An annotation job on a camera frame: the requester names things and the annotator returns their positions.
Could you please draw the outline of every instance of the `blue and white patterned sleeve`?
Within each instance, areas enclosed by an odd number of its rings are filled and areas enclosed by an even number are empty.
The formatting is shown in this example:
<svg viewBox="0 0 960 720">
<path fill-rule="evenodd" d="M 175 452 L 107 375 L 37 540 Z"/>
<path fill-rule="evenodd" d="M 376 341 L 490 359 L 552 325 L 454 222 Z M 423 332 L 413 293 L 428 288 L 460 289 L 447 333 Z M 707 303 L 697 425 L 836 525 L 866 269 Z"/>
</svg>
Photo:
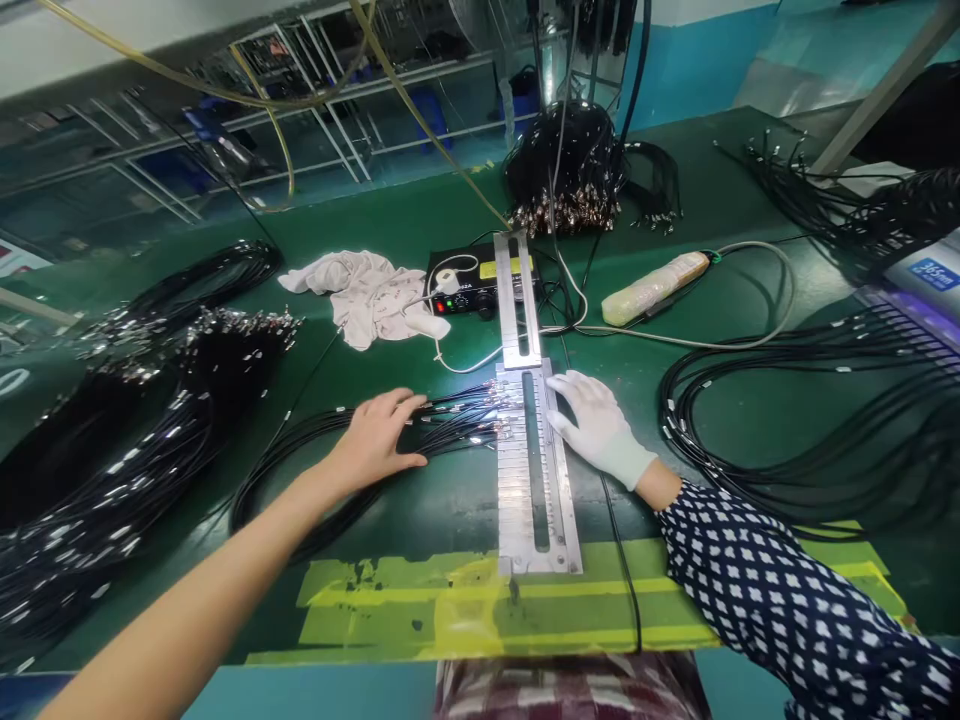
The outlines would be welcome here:
<svg viewBox="0 0 960 720">
<path fill-rule="evenodd" d="M 787 718 L 960 717 L 960 659 L 906 632 L 783 523 L 687 481 L 658 517 L 668 574 L 727 646 L 790 688 Z"/>
</svg>

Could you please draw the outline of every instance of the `gloved hand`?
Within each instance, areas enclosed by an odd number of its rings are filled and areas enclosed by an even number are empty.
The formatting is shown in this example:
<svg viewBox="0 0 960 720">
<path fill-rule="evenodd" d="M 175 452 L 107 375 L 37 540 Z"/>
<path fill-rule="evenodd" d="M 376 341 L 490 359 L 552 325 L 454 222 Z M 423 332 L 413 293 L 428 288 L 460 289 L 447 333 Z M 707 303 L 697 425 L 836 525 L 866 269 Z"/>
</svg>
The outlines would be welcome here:
<svg viewBox="0 0 960 720">
<path fill-rule="evenodd" d="M 547 385 L 570 403 L 577 425 L 555 410 L 547 413 L 553 429 L 588 463 L 613 475 L 630 491 L 656 457 L 633 438 L 617 400 L 606 385 L 576 370 L 554 375 Z"/>
</svg>

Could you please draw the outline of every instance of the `rag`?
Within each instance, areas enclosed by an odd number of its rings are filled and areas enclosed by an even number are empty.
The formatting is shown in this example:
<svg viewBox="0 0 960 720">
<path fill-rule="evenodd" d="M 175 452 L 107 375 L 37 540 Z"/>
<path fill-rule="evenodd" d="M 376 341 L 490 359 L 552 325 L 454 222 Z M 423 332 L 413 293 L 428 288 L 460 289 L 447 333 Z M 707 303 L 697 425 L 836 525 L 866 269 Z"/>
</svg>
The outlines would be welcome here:
<svg viewBox="0 0 960 720">
<path fill-rule="evenodd" d="M 364 250 L 329 253 L 278 280 L 293 293 L 332 293 L 333 322 L 343 326 L 347 344 L 362 351 L 376 338 L 406 340 L 418 334 L 407 327 L 400 310 L 422 297 L 425 274 L 423 270 L 394 268 L 382 255 Z M 423 303 L 404 312 L 428 314 Z"/>
</svg>

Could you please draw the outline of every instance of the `cable bundle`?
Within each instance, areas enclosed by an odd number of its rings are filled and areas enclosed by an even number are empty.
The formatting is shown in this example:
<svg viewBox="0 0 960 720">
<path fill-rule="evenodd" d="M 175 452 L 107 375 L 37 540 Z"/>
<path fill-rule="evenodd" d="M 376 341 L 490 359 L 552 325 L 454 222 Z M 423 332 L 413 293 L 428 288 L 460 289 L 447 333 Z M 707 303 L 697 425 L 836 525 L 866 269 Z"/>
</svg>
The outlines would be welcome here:
<svg viewBox="0 0 960 720">
<path fill-rule="evenodd" d="M 165 361 L 88 372 L 0 463 L 0 665 L 42 651 L 262 397 L 300 321 L 205 312 Z"/>
<path fill-rule="evenodd" d="M 680 203 L 680 168 L 677 161 L 670 153 L 653 143 L 627 143 L 624 149 L 627 153 L 639 155 L 649 161 L 652 167 L 649 188 L 633 180 L 624 183 L 623 193 L 640 209 L 640 217 L 630 223 L 631 227 L 640 227 L 642 222 L 651 230 L 656 230 L 657 226 L 663 223 L 663 234 L 670 235 L 674 221 L 683 217 L 683 206 Z"/>
<path fill-rule="evenodd" d="M 158 340 L 182 330 L 199 318 L 204 309 L 219 307 L 262 283 L 282 261 L 275 246 L 259 240 L 240 240 L 165 277 L 109 313 L 81 339 L 97 343 L 93 354 L 126 343 L 153 349 Z"/>
<path fill-rule="evenodd" d="M 504 182 L 513 199 L 510 222 L 526 228 L 531 238 L 550 232 L 554 173 L 557 234 L 613 229 L 626 165 L 606 110 L 584 102 L 554 103 L 537 116 L 504 161 Z"/>
<path fill-rule="evenodd" d="M 621 55 L 627 49 L 630 32 L 633 30 L 636 2 L 622 0 L 574 0 L 580 2 L 580 23 L 574 38 L 577 49 L 587 57 L 597 52 L 606 52 L 613 39 L 613 54 Z M 573 17 L 571 0 L 562 0 L 559 5 L 568 18 Z"/>
<path fill-rule="evenodd" d="M 399 451 L 436 457 L 509 437 L 510 429 L 491 419 L 491 415 L 517 401 L 503 396 L 495 381 L 431 400 L 413 414 L 409 427 L 400 435 Z M 345 429 L 353 412 L 353 408 L 338 408 L 320 413 L 278 433 L 234 495 L 230 533 L 236 533 L 256 516 L 259 491 L 278 465 L 317 438 Z M 363 489 L 324 518 L 294 553 L 291 563 L 316 555 L 340 537 L 373 505 L 385 487 L 386 483 L 381 482 Z"/>
<path fill-rule="evenodd" d="M 730 341 L 740 343 L 753 338 Z M 851 542 L 930 524 L 960 484 L 958 358 L 891 306 L 779 335 L 751 350 L 696 350 L 660 383 L 667 442 L 716 485 L 793 525 L 801 538 Z M 718 382 L 747 371 L 895 371 L 898 380 L 809 449 L 745 467 L 705 446 L 696 403 Z M 834 523 L 862 519 L 867 529 Z"/>
<path fill-rule="evenodd" d="M 826 187 L 838 174 L 808 172 L 800 149 L 803 137 L 784 158 L 779 145 L 770 147 L 769 135 L 767 130 L 759 150 L 751 140 L 745 146 L 745 159 L 721 151 L 753 175 L 791 222 L 853 252 L 870 266 L 879 263 L 885 268 L 960 226 L 960 168 L 918 172 L 906 178 L 858 175 L 892 181 L 869 198 L 861 198 L 844 188 Z"/>
</svg>

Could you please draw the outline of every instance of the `left hand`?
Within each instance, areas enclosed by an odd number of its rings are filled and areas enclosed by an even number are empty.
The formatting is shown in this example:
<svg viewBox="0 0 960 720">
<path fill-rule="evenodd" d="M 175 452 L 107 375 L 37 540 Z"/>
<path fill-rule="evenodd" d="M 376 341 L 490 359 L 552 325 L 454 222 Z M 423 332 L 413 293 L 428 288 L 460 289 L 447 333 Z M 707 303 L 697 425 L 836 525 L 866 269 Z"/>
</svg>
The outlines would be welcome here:
<svg viewBox="0 0 960 720">
<path fill-rule="evenodd" d="M 397 453 L 397 440 L 414 410 L 426 401 L 426 395 L 397 388 L 362 403 L 330 454 L 299 480 L 322 477 L 336 483 L 338 494 L 345 496 L 401 470 L 423 467 L 427 464 L 423 455 Z"/>
</svg>

